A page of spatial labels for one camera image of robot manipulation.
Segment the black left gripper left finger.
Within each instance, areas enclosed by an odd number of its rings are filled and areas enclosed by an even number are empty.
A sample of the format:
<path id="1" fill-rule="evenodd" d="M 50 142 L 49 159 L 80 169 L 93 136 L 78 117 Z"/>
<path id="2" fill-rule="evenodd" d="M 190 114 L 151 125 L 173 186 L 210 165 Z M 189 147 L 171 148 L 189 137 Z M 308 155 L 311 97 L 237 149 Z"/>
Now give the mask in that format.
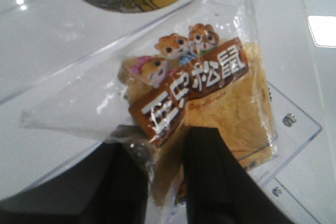
<path id="1" fill-rule="evenodd" d="M 120 144 L 102 144 L 42 185 L 1 200 L 1 223 L 144 223 L 145 173 Z"/>

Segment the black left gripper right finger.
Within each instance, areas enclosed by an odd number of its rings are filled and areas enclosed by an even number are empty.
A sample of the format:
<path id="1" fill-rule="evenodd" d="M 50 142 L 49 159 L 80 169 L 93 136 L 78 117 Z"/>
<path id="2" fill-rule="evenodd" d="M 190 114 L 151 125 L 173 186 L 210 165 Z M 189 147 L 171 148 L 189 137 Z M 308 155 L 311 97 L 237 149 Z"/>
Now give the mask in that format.
<path id="1" fill-rule="evenodd" d="M 188 223 L 291 223 L 241 167 L 218 129 L 192 127 L 184 142 Z"/>

